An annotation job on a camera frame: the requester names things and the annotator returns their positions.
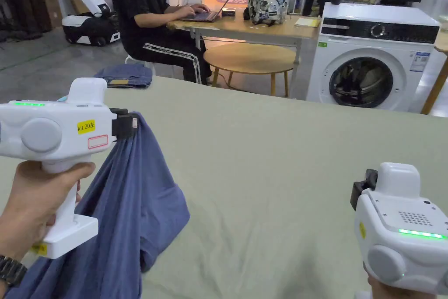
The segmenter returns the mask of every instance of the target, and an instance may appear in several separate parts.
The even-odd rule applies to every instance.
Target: round wooden stool
[[[287,72],[293,70],[296,53],[279,46],[264,44],[229,43],[207,50],[204,59],[215,67],[212,87],[217,86],[219,71],[230,72],[228,83],[234,73],[270,74],[270,95],[276,95],[276,74],[284,73],[284,90],[287,87]]]

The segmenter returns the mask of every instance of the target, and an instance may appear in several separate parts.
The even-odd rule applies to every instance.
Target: round rug
[[[225,3],[227,0],[217,0],[219,3]],[[247,0],[229,0],[227,4],[247,5]]]

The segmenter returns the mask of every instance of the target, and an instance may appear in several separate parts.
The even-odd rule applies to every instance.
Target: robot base
[[[366,291],[356,292],[355,299],[372,299],[372,293]]]
[[[69,43],[105,46],[120,39],[116,18],[97,18],[90,13],[69,15],[62,20],[63,32]]]
[[[75,214],[71,227],[57,232],[50,230],[43,242],[33,250],[41,256],[56,259],[96,235],[98,235],[98,220]]]

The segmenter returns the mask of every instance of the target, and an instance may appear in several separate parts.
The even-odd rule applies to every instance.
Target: yellow label
[[[127,79],[113,79],[109,82],[109,84],[112,85],[126,85],[129,83],[129,80]]]
[[[366,228],[362,222],[359,222],[359,232],[361,234],[362,239],[366,239]]]
[[[78,123],[78,134],[85,134],[95,131],[95,119]]]
[[[44,243],[40,243],[40,244],[36,244],[36,245],[33,245],[32,247],[31,247],[31,250],[34,252],[34,253],[36,253],[36,254],[38,254],[38,255],[40,255],[40,256],[46,256],[46,254],[48,253],[48,249],[47,249],[47,247],[46,247],[46,244],[44,244]]]

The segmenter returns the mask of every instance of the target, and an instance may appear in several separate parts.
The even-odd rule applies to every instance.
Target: red label outline
[[[97,145],[97,146],[92,146],[90,147],[89,143],[91,139],[97,139],[97,138],[103,138],[106,136],[106,144],[101,144],[101,145]],[[89,150],[93,149],[93,148],[98,148],[98,147],[102,147],[102,146],[107,146],[109,144],[109,136],[107,134],[104,135],[98,135],[97,137],[91,137],[87,140],[87,147],[89,148]]]

